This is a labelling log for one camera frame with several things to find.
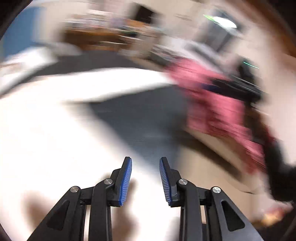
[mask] blue wall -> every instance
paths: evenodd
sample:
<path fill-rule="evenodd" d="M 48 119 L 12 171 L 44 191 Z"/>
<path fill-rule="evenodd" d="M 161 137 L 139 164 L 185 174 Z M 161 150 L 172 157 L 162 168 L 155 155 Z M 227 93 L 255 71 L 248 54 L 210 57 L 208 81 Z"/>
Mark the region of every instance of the blue wall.
<path fill-rule="evenodd" d="M 36 24 L 39 21 L 40 7 L 25 8 L 11 23 L 3 36 L 3 56 L 17 54 L 35 45 Z"/>

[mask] white table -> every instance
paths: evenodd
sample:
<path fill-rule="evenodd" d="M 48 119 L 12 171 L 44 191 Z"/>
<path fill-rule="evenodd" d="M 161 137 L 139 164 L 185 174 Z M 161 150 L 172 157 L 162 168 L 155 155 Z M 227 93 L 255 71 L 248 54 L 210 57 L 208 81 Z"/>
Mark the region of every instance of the white table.
<path fill-rule="evenodd" d="M 121 212 L 112 208 L 114 240 L 171 240 L 179 208 L 167 205 L 159 173 L 105 123 L 71 103 L 166 86 L 166 76 L 125 68 L 40 78 L 0 100 L 0 223 L 9 237 L 27 240 L 71 186 L 94 186 L 130 156 L 135 185 Z"/>

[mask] triangular cutout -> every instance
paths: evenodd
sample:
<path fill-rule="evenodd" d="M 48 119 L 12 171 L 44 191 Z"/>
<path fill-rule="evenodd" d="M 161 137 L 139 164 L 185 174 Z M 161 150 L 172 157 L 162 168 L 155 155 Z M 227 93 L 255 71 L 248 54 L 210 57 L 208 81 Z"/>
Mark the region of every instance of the triangular cutout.
<path fill-rule="evenodd" d="M 222 201 L 222 208 L 224 211 L 224 216 L 227 223 L 227 228 L 229 231 L 235 231 L 238 229 L 243 229 L 245 227 L 244 222 L 240 219 L 237 213 L 232 209 L 227 201 Z"/>
<path fill-rule="evenodd" d="M 68 207 L 70 201 L 66 200 L 63 204 L 59 207 L 59 209 L 53 214 L 53 216 L 47 221 L 47 226 L 51 229 L 61 231 L 64 227 Z"/>

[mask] silver bolt head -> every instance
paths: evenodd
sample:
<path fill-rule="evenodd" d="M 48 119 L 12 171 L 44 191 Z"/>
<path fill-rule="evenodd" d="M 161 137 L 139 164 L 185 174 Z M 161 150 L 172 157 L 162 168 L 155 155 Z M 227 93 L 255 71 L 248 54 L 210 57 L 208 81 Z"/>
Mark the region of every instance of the silver bolt head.
<path fill-rule="evenodd" d="M 105 183 L 106 185 L 110 185 L 110 184 L 113 183 L 113 180 L 110 179 L 110 178 L 107 178 L 107 179 L 104 180 L 104 183 Z"/>
<path fill-rule="evenodd" d="M 70 192 L 78 192 L 79 187 L 78 186 L 73 186 L 70 188 Z"/>
<path fill-rule="evenodd" d="M 188 181 L 187 181 L 186 179 L 180 179 L 180 180 L 179 180 L 179 183 L 180 183 L 181 185 L 186 185 L 186 184 L 188 183 Z"/>
<path fill-rule="evenodd" d="M 219 188 L 219 187 L 213 187 L 213 192 L 214 193 L 220 193 L 221 192 L 221 188 Z"/>

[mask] pink fabric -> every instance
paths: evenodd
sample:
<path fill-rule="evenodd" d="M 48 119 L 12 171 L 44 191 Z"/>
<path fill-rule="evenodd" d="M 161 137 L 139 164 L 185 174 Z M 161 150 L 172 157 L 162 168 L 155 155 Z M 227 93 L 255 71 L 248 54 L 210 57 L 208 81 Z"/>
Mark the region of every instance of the pink fabric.
<path fill-rule="evenodd" d="M 264 169 L 262 146 L 251 141 L 251 131 L 243 126 L 244 103 L 240 100 L 202 89 L 211 79 L 227 79 L 226 76 L 207 70 L 193 60 L 180 59 L 168 68 L 169 75 L 183 88 L 189 98 L 187 125 L 212 136 L 233 138 L 243 147 L 239 153 L 246 163 L 246 170 Z"/>

